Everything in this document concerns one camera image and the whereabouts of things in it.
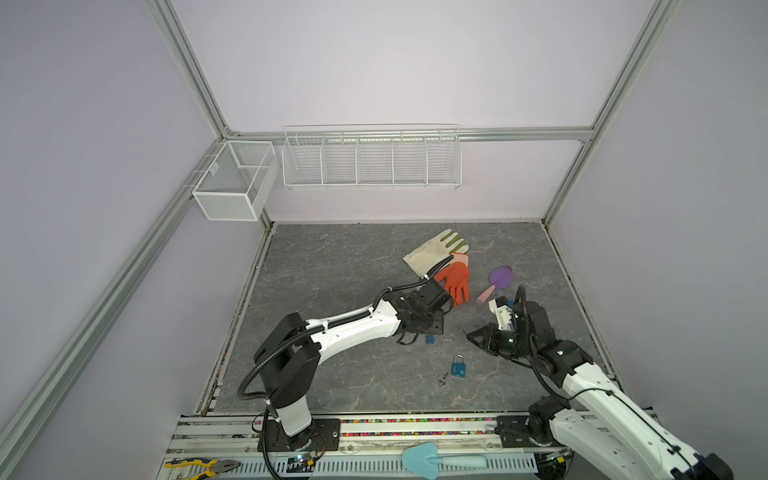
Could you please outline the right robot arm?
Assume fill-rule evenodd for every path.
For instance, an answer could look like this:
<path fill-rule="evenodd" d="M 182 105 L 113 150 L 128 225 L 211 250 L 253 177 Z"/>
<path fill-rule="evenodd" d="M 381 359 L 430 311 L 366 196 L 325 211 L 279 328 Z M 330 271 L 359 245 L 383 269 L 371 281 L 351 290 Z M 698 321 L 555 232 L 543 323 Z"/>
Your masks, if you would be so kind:
<path fill-rule="evenodd" d="M 484 352 L 526 364 L 547 391 L 529 408 L 522 433 L 558 443 L 611 479 L 731 479 L 728 464 L 703 455 L 629 398 L 577 343 L 561 339 L 543 306 L 518 288 L 491 302 L 495 321 L 467 334 Z"/>

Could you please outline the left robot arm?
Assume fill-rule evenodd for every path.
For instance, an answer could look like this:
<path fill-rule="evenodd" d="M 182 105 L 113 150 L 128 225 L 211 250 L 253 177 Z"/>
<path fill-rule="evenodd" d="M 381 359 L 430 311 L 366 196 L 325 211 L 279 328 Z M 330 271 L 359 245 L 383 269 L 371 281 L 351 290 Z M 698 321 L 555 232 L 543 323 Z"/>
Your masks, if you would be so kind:
<path fill-rule="evenodd" d="M 254 352 L 254 365 L 236 390 L 240 400 L 265 401 L 258 433 L 264 457 L 271 447 L 299 451 L 317 440 L 330 446 L 332 431 L 314 420 L 307 400 L 323 362 L 372 340 L 393 337 L 398 345 L 409 346 L 420 336 L 443 332 L 454 299 L 437 274 L 452 260 L 451 255 L 440 260 L 414 283 L 384 288 L 367 306 L 309 320 L 294 312 L 278 322 Z"/>

